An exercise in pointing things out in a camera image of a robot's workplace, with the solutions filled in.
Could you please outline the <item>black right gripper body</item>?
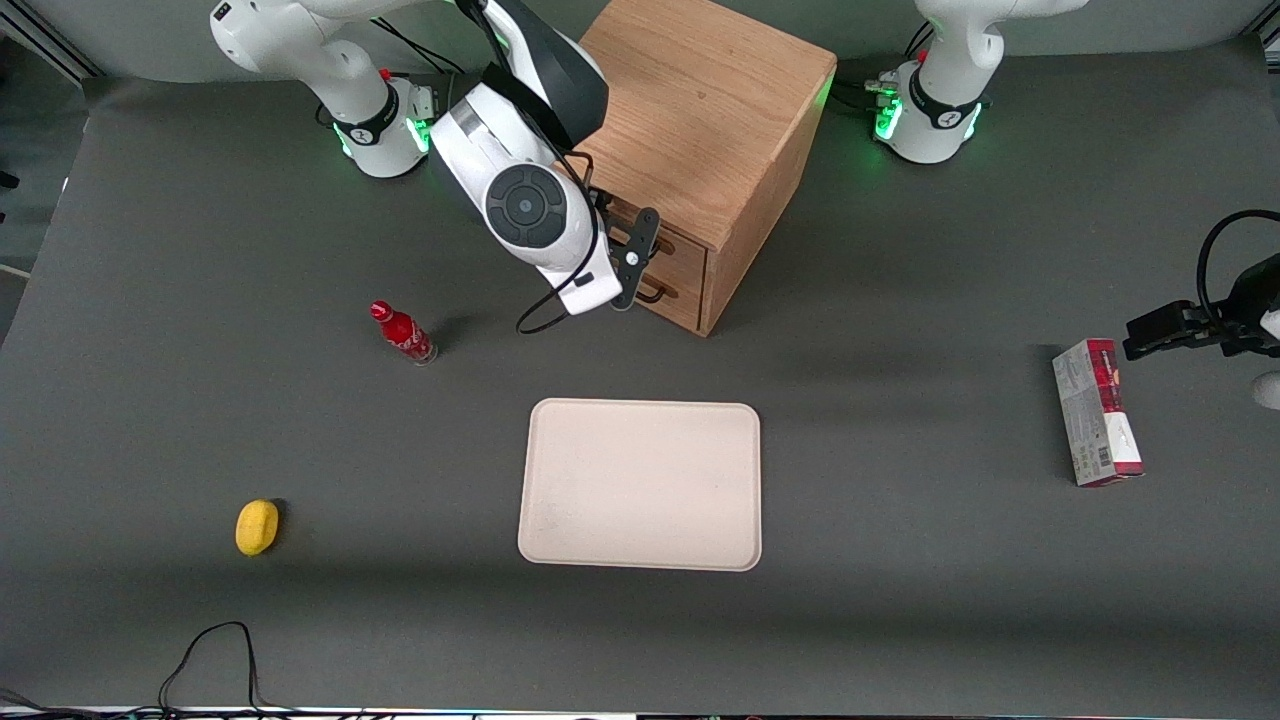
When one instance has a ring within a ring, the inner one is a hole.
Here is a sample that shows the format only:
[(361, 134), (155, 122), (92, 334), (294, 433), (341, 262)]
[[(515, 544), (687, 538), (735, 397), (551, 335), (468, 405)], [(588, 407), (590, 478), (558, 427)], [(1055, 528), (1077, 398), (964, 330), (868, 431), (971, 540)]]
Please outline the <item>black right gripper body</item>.
[(604, 190), (591, 190), (590, 202), (598, 215), (599, 225), (609, 243), (611, 256), (623, 256), (631, 240), (630, 225), (617, 217), (612, 209), (616, 197)]

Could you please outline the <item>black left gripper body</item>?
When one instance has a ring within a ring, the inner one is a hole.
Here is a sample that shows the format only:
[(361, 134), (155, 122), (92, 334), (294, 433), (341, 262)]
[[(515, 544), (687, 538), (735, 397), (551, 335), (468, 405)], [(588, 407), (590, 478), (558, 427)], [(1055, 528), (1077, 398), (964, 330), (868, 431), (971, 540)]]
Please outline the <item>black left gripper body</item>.
[(1224, 356), (1279, 355), (1279, 254), (1245, 269), (1230, 293), (1215, 304), (1229, 337)]

